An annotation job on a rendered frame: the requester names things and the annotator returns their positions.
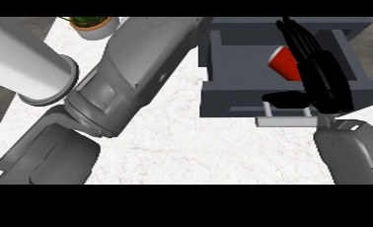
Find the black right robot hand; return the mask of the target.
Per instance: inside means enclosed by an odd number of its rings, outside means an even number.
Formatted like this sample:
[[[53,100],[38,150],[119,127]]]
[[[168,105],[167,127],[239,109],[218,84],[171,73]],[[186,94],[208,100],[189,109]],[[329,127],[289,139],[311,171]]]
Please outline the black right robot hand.
[[[333,54],[321,48],[311,32],[289,17],[276,25],[295,57],[305,91],[265,94],[262,101],[277,109],[314,106],[321,114],[352,112],[349,84]]]

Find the red can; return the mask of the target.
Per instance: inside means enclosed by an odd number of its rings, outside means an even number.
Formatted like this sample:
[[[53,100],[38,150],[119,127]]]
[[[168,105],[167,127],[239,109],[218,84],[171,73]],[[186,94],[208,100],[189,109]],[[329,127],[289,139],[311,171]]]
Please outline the red can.
[[[292,55],[290,49],[286,46],[282,45],[274,50],[268,59],[268,67],[287,81],[302,80],[298,69],[298,62]]]

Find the grey open drawer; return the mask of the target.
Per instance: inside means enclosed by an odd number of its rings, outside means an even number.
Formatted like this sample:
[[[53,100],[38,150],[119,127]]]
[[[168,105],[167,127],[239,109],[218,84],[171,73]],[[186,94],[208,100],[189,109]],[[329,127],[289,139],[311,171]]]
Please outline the grey open drawer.
[[[335,55],[348,82],[366,81],[369,77],[342,30],[320,31],[315,34],[315,39],[321,47]],[[276,45],[223,45],[220,32],[211,32],[209,40],[209,55],[206,57],[211,77],[206,81],[243,83],[283,78],[268,67],[268,58],[277,49]]]

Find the grey cabinet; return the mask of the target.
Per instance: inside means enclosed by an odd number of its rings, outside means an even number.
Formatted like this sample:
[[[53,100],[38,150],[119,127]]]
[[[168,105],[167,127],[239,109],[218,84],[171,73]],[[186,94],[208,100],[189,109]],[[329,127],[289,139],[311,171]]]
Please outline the grey cabinet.
[[[220,32],[224,45],[285,44],[276,22],[280,17],[215,17],[211,30]],[[373,23],[372,17],[292,17],[292,20],[315,34],[323,30],[342,30],[348,39]]]

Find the potted plant in white pot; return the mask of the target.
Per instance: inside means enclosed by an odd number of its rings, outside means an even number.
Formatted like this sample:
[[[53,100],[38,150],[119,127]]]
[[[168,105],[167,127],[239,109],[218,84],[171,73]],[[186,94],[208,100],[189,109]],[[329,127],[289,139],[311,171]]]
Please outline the potted plant in white pot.
[[[108,38],[119,26],[118,17],[62,17],[62,19],[86,40]]]

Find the white cylinder with grey rim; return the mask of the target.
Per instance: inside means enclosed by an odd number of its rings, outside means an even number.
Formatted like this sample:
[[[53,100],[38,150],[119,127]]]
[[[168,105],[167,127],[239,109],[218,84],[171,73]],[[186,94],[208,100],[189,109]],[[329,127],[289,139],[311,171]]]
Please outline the white cylinder with grey rim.
[[[24,103],[44,107],[69,93],[78,65],[18,23],[0,25],[0,85]]]

